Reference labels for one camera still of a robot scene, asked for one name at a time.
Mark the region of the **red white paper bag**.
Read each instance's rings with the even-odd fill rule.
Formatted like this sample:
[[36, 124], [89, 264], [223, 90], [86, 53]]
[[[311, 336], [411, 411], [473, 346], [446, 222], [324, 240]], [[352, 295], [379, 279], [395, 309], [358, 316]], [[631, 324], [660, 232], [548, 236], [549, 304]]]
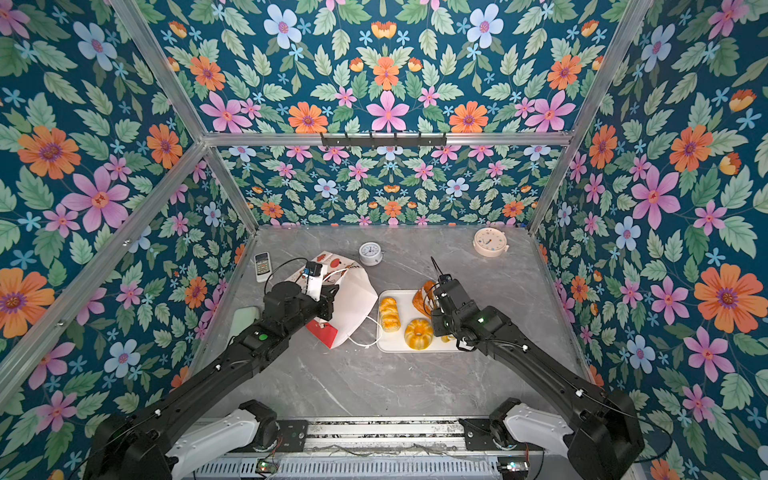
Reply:
[[307, 329], [326, 347], [342, 345], [363, 324], [377, 302], [366, 270], [355, 260], [322, 251], [312, 261], [323, 265], [323, 286], [338, 286], [329, 321], [313, 320]]

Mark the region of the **orange triangular fake pastry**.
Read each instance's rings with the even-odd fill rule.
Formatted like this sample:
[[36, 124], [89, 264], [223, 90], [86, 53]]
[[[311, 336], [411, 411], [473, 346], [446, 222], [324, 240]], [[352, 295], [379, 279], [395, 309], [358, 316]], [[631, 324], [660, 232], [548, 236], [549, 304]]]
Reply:
[[425, 318], [430, 318], [432, 312], [439, 307], [434, 293], [436, 286], [436, 282], [428, 280], [412, 298], [413, 307]]

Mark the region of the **round yellow fake bun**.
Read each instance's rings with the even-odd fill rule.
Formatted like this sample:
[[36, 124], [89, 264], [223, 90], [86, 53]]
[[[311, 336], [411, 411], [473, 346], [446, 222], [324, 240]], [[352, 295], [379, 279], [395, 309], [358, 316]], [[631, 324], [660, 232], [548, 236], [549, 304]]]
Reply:
[[406, 345], [416, 351], [429, 348], [434, 340], [432, 323], [424, 318], [412, 320], [405, 329], [404, 341]]

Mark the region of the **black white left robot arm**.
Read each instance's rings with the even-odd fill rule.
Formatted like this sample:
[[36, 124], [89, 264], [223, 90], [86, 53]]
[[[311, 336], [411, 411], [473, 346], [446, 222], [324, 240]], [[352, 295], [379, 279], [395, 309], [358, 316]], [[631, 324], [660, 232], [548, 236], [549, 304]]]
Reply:
[[199, 426], [213, 406], [271, 365], [290, 338], [312, 320], [329, 320], [336, 285], [317, 298], [289, 281], [264, 297], [260, 321], [245, 328], [209, 365], [159, 401], [130, 415], [111, 415], [97, 428], [85, 462], [86, 479], [183, 479], [222, 455], [248, 445], [271, 450], [276, 413], [248, 400], [225, 417]]

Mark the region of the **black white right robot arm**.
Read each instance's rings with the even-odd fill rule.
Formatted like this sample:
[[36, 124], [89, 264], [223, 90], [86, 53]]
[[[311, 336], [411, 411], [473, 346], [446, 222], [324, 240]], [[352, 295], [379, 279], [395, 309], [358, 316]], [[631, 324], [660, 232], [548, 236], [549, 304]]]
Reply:
[[461, 283], [439, 276], [431, 312], [436, 333], [455, 337], [460, 351], [479, 351], [520, 376], [553, 413], [510, 398], [494, 411], [498, 443], [534, 444], [568, 459], [583, 479], [620, 479], [645, 447], [632, 399], [575, 374], [530, 340], [503, 312], [480, 308]]

